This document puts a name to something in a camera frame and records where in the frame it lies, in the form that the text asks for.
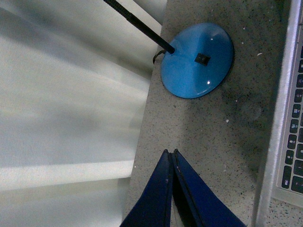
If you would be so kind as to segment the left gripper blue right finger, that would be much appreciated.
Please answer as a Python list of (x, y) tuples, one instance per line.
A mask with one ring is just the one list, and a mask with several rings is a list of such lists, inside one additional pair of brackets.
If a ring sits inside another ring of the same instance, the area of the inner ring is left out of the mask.
[(173, 152), (173, 165), (176, 178), (196, 227), (245, 226), (245, 224), (217, 198), (177, 149)]

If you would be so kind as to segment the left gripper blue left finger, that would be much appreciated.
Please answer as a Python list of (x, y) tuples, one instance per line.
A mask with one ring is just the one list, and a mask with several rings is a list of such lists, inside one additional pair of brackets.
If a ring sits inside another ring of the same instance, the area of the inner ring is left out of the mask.
[(164, 150), (143, 193), (121, 226), (169, 227), (172, 187), (172, 154)]

